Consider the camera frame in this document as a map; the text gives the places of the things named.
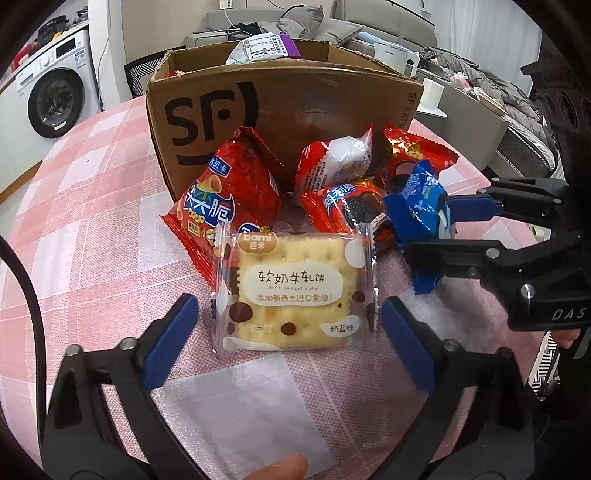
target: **red snack bag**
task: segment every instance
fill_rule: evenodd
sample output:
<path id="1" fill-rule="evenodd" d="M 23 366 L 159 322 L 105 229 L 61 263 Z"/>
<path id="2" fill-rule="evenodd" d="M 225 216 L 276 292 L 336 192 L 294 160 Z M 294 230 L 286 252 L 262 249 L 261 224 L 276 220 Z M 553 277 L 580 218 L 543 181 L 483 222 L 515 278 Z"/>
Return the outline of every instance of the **red snack bag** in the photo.
<path id="1" fill-rule="evenodd" d="M 240 127 L 163 216 L 212 287 L 217 224 L 230 222 L 237 232 L 269 231 L 281 208 L 276 181 L 289 189 L 283 165 L 252 128 Z"/>
<path id="2" fill-rule="evenodd" d="M 380 254 L 396 244 L 383 195 L 371 180 L 362 179 L 316 192 L 308 190 L 300 202 L 319 232 L 355 233 L 360 223 L 370 223 L 376 254 Z"/>
<path id="3" fill-rule="evenodd" d="M 296 197 L 306 190 L 320 190 L 362 178 L 371 163 L 374 126 L 361 138 L 341 137 L 329 142 L 316 141 L 300 154 L 295 174 Z"/>
<path id="4" fill-rule="evenodd" d="M 439 172 L 455 165 L 459 157 L 444 145 L 390 125 L 384 128 L 384 135 L 392 144 L 392 157 L 386 171 L 376 176 L 376 183 L 388 193 L 402 190 L 416 162 L 428 158 L 439 176 Z"/>

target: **red chip bag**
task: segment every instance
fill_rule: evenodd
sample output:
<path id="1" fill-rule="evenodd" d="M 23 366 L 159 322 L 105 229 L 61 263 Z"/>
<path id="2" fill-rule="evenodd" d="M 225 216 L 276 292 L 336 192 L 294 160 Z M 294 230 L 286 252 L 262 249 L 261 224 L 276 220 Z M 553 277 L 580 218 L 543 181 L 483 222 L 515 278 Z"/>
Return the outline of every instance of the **red chip bag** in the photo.
<path id="1" fill-rule="evenodd" d="M 402 190 L 416 162 L 428 158 L 435 175 L 439 176 L 439 172 L 455 165 L 459 157 L 444 145 L 390 125 L 384 128 L 384 135 L 392 145 L 392 157 L 386 171 L 375 180 L 388 193 Z"/>
<path id="2" fill-rule="evenodd" d="M 237 232 L 269 231 L 290 178 L 252 128 L 240 127 L 224 142 L 180 200 L 163 216 L 193 264 L 214 287 L 215 230 L 230 222 Z"/>

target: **sf logo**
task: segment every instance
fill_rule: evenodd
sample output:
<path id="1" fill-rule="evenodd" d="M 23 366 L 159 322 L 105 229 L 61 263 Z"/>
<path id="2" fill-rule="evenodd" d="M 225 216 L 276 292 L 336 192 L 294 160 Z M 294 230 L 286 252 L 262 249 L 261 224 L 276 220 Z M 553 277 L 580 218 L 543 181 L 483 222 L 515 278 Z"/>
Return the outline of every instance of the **sf logo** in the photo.
<path id="1" fill-rule="evenodd" d="M 238 88 L 244 99 L 244 120 L 241 125 L 245 127 L 255 127 L 258 119 L 258 97 L 252 82 L 239 82 Z M 214 90 L 213 92 L 205 93 L 199 97 L 199 108 L 201 110 L 201 118 L 203 120 L 203 141 L 209 142 L 215 140 L 215 128 L 213 124 L 214 104 L 217 100 L 231 100 L 235 101 L 235 94 L 233 90 Z M 166 119 L 170 125 L 175 127 L 182 127 L 186 130 L 183 137 L 172 138 L 175 147 L 183 147 L 197 140 L 199 137 L 199 127 L 195 122 L 188 118 L 178 116 L 175 110 L 179 107 L 193 108 L 193 99 L 190 97 L 175 98 L 164 105 Z M 219 120 L 228 120 L 231 112 L 228 109 L 222 108 L 216 112 L 216 117 Z M 205 165 L 215 151 L 203 155 L 177 155 L 178 163 L 180 165 Z"/>

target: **cardboard box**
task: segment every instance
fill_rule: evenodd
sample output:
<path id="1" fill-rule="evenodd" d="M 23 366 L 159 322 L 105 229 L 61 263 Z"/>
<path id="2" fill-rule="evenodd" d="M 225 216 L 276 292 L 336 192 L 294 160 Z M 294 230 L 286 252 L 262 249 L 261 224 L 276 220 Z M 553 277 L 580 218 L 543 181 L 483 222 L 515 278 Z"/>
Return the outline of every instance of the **cardboard box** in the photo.
<path id="1" fill-rule="evenodd" d="M 301 59 L 224 65 L 237 42 L 168 52 L 148 82 L 152 140 L 176 201 L 237 127 L 254 127 L 295 174 L 315 140 L 374 124 L 373 168 L 389 156 L 386 123 L 407 129 L 423 86 L 366 55 L 296 40 Z M 168 77 L 181 70 L 179 76 Z"/>

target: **blue snack wrapper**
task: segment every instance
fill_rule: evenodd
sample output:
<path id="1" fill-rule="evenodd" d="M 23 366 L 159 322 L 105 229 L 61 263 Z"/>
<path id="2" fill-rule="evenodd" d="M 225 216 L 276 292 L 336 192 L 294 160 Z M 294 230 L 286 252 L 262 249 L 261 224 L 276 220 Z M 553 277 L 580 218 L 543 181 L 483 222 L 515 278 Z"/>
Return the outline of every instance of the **blue snack wrapper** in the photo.
<path id="1" fill-rule="evenodd" d="M 410 242 L 452 237 L 447 192 L 429 160 L 418 162 L 403 190 L 385 196 L 384 203 L 401 250 Z M 420 295 L 433 291 L 442 273 L 413 270 L 412 277 L 414 292 Z"/>

